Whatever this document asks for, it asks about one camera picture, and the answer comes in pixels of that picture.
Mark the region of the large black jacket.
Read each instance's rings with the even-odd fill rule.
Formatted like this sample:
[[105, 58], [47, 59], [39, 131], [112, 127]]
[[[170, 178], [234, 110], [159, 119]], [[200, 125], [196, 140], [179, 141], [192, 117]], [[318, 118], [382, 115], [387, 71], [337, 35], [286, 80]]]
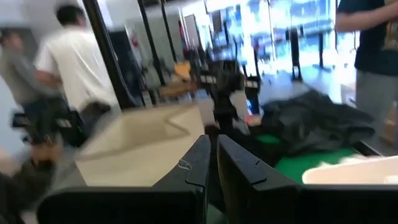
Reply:
[[262, 127], [285, 143], [289, 157], [350, 147], [375, 133], [373, 117], [315, 90], [271, 101], [262, 110]]

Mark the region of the white perforated plastic basket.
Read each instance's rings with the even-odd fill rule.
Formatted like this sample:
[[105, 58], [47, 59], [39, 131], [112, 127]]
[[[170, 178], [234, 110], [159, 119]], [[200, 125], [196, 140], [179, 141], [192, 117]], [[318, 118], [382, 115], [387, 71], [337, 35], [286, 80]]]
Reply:
[[398, 184], [398, 156], [353, 155], [322, 161], [302, 175], [304, 184]]

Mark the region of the black aluminium rig frame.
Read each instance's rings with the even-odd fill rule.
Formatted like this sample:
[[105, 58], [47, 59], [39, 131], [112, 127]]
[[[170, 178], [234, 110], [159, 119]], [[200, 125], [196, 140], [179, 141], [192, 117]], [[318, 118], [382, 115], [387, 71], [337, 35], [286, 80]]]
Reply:
[[[136, 14], [141, 17], [144, 26], [147, 29], [146, 33], [149, 36], [149, 42], [150, 44], [153, 44], [152, 33], [150, 31], [146, 9], [143, 5], [142, 0], [127, 1], [136, 2], [135, 6], [138, 9], [132, 9], [132, 11], [136, 12]], [[81, 2], [85, 7], [87, 18], [90, 22], [90, 25], [92, 26], [96, 41], [99, 45], [99, 49], [105, 63], [108, 77], [111, 80], [112, 92], [115, 93], [117, 98], [117, 103], [112, 103], [111, 106], [113, 108], [119, 108], [119, 110], [142, 106], [141, 104], [137, 105], [135, 103], [129, 90], [127, 89], [127, 84], [125, 84], [124, 82], [124, 77], [121, 73], [118, 60], [116, 59], [116, 54], [114, 53], [113, 45], [109, 37], [108, 27], [106, 26], [103, 19], [103, 14], [98, 0], [81, 0]], [[361, 152], [363, 152], [364, 154], [382, 156], [382, 153], [380, 151], [378, 151], [374, 147], [371, 147], [370, 144], [364, 141], [357, 143], [355, 145], [355, 148], [358, 151], [361, 150]]]

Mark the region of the beige fabric storage bin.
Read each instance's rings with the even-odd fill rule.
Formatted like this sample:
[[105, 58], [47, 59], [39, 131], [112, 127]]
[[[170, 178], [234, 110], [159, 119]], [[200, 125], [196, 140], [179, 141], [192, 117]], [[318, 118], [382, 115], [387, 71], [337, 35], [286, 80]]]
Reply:
[[198, 105], [125, 111], [76, 157], [90, 187], [151, 187], [204, 133]]

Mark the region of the green table mat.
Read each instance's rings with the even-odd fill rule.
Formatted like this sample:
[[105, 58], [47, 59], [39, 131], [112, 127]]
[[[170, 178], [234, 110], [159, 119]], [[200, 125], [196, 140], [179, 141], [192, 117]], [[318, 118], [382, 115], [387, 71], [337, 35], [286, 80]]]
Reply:
[[[231, 224], [226, 213], [224, 199], [218, 176], [217, 168], [217, 135], [209, 136], [211, 141], [211, 162], [209, 176], [209, 209], [207, 223]], [[344, 157], [356, 154], [353, 148], [341, 148], [331, 152], [304, 154], [297, 157], [283, 157], [275, 166], [275, 169], [287, 177], [302, 183], [302, 175], [306, 170], [319, 166], [322, 162], [337, 164]]]

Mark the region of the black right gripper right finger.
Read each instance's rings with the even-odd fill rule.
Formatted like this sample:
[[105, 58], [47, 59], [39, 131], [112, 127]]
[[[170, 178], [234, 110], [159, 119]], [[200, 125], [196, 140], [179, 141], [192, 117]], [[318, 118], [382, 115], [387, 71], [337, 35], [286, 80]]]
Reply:
[[217, 159], [229, 224], [398, 224], [398, 185], [301, 185], [226, 135]]

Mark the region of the person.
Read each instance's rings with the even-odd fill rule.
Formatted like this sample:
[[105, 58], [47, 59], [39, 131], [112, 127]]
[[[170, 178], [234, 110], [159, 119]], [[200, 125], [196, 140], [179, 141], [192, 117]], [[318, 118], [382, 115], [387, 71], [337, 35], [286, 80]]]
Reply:
[[39, 82], [62, 89], [69, 107], [80, 113], [98, 103], [105, 106], [100, 113], [105, 121], [121, 114], [96, 37], [86, 26], [84, 10], [61, 4], [55, 16], [62, 28], [40, 41], [35, 57]]
[[11, 127], [22, 129], [31, 144], [56, 144], [58, 133], [52, 113], [63, 104], [60, 91], [46, 87], [35, 77], [36, 69], [25, 56], [22, 39], [10, 29], [0, 33], [0, 76], [14, 101], [22, 108], [12, 114]]
[[374, 118], [378, 139], [398, 101], [398, 0], [340, 0], [335, 31], [359, 32], [356, 107]]

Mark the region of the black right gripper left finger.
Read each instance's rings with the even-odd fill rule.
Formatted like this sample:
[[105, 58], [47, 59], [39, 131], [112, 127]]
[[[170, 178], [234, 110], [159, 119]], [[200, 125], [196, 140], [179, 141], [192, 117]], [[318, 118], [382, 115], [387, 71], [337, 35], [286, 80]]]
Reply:
[[41, 201], [39, 224], [205, 224], [211, 143], [200, 136], [152, 187], [72, 187]]

